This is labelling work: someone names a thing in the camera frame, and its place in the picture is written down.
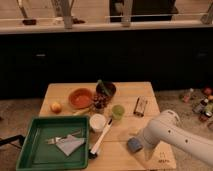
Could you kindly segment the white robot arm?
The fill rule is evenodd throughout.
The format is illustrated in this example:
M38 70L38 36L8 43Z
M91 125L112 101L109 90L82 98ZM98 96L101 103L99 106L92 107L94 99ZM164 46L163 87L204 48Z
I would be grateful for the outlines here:
M187 132L179 124L176 112L164 110L138 132L137 138L146 149L155 149L163 141L213 166L213 140Z

